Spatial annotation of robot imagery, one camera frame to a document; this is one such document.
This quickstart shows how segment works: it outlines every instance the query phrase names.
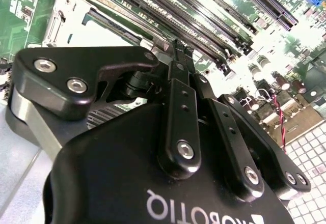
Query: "white tiled surface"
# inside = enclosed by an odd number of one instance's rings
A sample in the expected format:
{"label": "white tiled surface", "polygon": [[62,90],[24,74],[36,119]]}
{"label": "white tiled surface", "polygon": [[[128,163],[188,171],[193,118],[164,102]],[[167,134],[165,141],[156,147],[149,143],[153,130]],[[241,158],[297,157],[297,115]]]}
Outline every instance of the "white tiled surface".
{"label": "white tiled surface", "polygon": [[0,105],[0,224],[43,224],[42,188],[52,162],[4,118]]}
{"label": "white tiled surface", "polygon": [[309,194],[288,206],[295,223],[326,224],[326,123],[287,145],[286,151],[312,185]]}

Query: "silver screw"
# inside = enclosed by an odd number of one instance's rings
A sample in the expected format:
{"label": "silver screw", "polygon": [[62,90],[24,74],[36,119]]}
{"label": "silver screw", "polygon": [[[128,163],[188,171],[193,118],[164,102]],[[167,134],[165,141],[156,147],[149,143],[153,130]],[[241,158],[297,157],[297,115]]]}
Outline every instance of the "silver screw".
{"label": "silver screw", "polygon": [[184,70],[184,67],[182,64],[177,64],[177,67],[180,69],[180,70]]}
{"label": "silver screw", "polygon": [[231,98],[231,97],[228,97],[228,100],[229,100],[229,102],[230,102],[230,103],[232,103],[232,104],[235,104],[235,101],[234,101],[234,99],[233,99],[233,98]]}
{"label": "silver screw", "polygon": [[288,173],[288,172],[286,172],[285,174],[286,174],[287,180],[289,180],[289,182],[291,184],[295,185],[296,184],[296,180],[295,180],[294,176],[291,175],[291,173]]}
{"label": "silver screw", "polygon": [[148,59],[151,60],[151,61],[154,60],[153,54],[151,54],[150,52],[146,52],[146,53],[145,53],[145,57],[148,58]]}
{"label": "silver screw", "polygon": [[199,76],[199,80],[201,80],[204,83],[207,83],[207,80],[204,76]]}
{"label": "silver screw", "polygon": [[304,179],[303,176],[297,174],[297,177],[299,178],[299,180],[302,182],[303,185],[308,185],[306,179]]}
{"label": "silver screw", "polygon": [[57,69],[56,65],[52,61],[45,59],[36,60],[34,62],[34,67],[37,70],[45,73],[52,73]]}
{"label": "silver screw", "polygon": [[178,143],[178,151],[185,159],[192,159],[194,157],[194,150],[186,141]]}
{"label": "silver screw", "polygon": [[259,178],[257,173],[253,169],[251,169],[249,166],[246,166],[244,168],[244,173],[246,174],[246,177],[251,181],[252,184],[258,185],[259,183]]}
{"label": "silver screw", "polygon": [[74,93],[84,93],[87,90],[85,82],[79,79],[70,79],[67,81],[67,87]]}

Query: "grid surface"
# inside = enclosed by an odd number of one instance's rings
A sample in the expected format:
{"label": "grid surface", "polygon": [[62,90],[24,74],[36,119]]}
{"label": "grid surface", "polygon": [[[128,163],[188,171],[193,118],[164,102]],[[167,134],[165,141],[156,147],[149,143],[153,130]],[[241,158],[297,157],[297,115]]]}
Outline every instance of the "grid surface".
{"label": "grid surface", "polygon": [[287,145],[286,151],[312,185],[310,193],[288,205],[295,224],[326,224],[326,123]]}

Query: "red wire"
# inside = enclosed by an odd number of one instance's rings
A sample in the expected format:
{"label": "red wire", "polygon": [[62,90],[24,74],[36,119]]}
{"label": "red wire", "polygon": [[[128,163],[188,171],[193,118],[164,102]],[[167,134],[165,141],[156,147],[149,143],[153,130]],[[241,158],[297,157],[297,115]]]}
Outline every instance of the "red wire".
{"label": "red wire", "polygon": [[282,135],[283,151],[286,153],[286,148],[285,148],[285,145],[286,145],[286,141],[285,141],[286,130],[284,128],[284,113],[281,110],[281,105],[277,101],[277,96],[276,95],[273,96],[273,99],[274,99],[274,104],[277,106],[278,111],[280,113],[280,123],[281,123],[281,135]]}

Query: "electrolytic capacitor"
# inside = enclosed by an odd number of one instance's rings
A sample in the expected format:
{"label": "electrolytic capacitor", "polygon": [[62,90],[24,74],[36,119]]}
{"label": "electrolytic capacitor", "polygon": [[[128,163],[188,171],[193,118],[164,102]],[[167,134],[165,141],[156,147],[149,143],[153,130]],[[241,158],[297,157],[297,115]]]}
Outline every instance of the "electrolytic capacitor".
{"label": "electrolytic capacitor", "polygon": [[258,67],[254,67],[253,69],[251,69],[251,74],[254,78],[254,80],[256,81],[260,81],[264,79],[263,73],[261,72],[261,70]]}
{"label": "electrolytic capacitor", "polygon": [[259,65],[266,71],[271,71],[271,62],[267,58],[263,58],[259,61]]}
{"label": "electrolytic capacitor", "polygon": [[294,80],[292,82],[292,86],[300,94],[307,92],[307,89],[305,88],[304,84],[299,80]]}
{"label": "electrolytic capacitor", "polygon": [[288,90],[290,88],[290,83],[283,76],[278,75],[275,80],[282,90]]}

